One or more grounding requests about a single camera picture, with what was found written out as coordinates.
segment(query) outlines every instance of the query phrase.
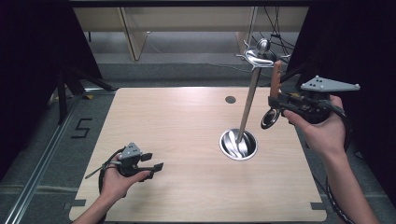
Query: gray floor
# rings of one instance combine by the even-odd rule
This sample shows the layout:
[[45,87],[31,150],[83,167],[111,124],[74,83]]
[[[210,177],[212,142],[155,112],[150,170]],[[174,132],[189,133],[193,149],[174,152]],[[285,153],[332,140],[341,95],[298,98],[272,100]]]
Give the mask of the gray floor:
[[[283,34],[289,42],[294,42],[298,34]],[[122,33],[92,33],[90,43],[99,64],[104,81],[115,87],[171,87],[171,86],[248,86],[251,66],[235,57],[238,46],[233,33],[150,33],[139,61],[132,62]],[[282,53],[273,46],[273,51]],[[263,71],[260,85],[267,85],[269,72]],[[283,88],[291,88],[295,79],[285,83]],[[84,83],[87,89],[97,87]],[[73,97],[68,103],[74,110],[64,124],[64,131],[49,157],[42,176],[39,178],[34,195],[28,202],[21,223],[69,223],[68,213],[81,178],[92,154],[96,139],[106,118],[114,94],[110,92],[90,92],[93,98]],[[0,184],[0,221],[19,199],[24,186],[49,143],[59,129],[58,103],[54,100],[37,126],[29,146],[14,161],[13,166]],[[76,130],[87,127],[84,132]],[[324,183],[323,166],[317,156],[305,147],[304,153],[311,171]],[[363,159],[353,154],[353,144],[348,157],[363,192],[373,207],[381,223],[396,223],[396,210]],[[324,223],[335,223],[335,214],[327,203],[324,192],[318,188],[326,203],[328,218]]]

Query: wooden tabletop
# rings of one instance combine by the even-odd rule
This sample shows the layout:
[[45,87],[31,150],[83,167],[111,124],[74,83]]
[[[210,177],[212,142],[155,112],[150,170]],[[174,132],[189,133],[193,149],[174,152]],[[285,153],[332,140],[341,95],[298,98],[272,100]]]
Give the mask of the wooden tabletop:
[[[249,160],[235,161],[219,147],[221,135],[239,128],[248,88],[120,89],[92,153],[86,175],[117,149],[134,142],[150,161],[164,162],[154,178],[133,185],[107,213],[107,221],[266,222],[323,221],[325,210],[297,133],[285,118],[262,130],[268,88],[258,88],[247,131],[258,141]],[[236,99],[226,102],[227,96]],[[98,174],[83,179],[70,218],[98,197]]]

